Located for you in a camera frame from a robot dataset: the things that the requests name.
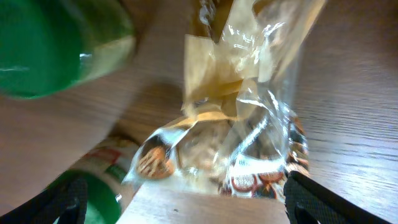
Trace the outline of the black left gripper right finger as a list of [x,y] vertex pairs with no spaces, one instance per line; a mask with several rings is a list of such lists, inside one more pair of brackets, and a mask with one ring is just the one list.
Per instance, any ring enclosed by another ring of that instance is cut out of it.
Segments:
[[288,174],[284,195],[291,224],[389,224],[297,171]]

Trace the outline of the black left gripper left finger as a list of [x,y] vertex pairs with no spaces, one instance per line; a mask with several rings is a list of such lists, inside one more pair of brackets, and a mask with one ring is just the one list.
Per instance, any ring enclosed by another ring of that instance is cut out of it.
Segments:
[[73,177],[53,184],[1,216],[1,224],[84,224],[87,202],[85,179]]

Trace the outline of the green lid jar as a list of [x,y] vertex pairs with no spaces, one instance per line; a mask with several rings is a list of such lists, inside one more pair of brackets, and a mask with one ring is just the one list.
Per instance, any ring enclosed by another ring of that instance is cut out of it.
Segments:
[[94,80],[135,44],[121,1],[2,0],[1,94],[40,98]]
[[138,149],[139,146],[128,138],[108,137],[60,174],[49,187],[74,176],[84,178],[88,186],[85,223],[117,223],[141,187],[127,174]]

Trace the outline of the white brown wrapper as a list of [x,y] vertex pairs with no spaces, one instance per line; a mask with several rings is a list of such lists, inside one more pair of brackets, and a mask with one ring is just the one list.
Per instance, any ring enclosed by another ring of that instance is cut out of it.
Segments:
[[308,144],[284,103],[243,104],[241,117],[204,108],[156,129],[138,149],[125,183],[284,201],[288,175],[309,175]]

